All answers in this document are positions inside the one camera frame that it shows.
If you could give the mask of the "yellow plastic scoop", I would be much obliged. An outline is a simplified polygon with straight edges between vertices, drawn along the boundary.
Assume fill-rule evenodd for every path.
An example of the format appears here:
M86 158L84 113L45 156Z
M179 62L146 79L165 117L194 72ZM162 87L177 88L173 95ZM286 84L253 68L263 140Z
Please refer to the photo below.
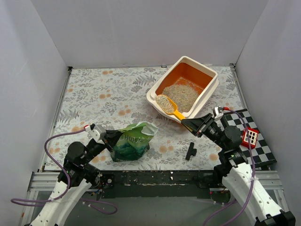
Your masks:
M185 119L185 117L178 111L177 104L174 103L166 95L158 95L156 97L157 105L168 115L175 116L179 121Z

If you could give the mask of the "black bag clip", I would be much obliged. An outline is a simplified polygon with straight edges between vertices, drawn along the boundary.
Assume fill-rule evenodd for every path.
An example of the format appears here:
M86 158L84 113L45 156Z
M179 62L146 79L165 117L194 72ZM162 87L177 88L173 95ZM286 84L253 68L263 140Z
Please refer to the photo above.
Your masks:
M187 150L185 160L189 161L191 156L196 156L196 153L197 153L197 149L194 147L194 143L191 142Z

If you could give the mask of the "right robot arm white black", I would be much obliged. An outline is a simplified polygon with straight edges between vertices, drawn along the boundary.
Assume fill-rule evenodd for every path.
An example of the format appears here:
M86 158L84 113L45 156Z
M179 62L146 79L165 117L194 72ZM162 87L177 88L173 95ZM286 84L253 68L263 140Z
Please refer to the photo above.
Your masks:
M220 164L214 167L213 183L226 187L241 205L253 226L294 226L295 216L283 210L267 193L255 176L255 170L240 150L241 131L233 125L221 129L212 114L201 118L182 119L194 136L206 136L222 150Z

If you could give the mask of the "green litter bag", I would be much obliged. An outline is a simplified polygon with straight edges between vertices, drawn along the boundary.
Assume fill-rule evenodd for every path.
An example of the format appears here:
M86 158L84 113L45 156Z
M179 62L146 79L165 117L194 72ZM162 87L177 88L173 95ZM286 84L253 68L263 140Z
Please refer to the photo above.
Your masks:
M123 135L110 151L112 160L136 161L150 149L150 141L158 132L158 127L153 123L141 121L119 131L123 132Z

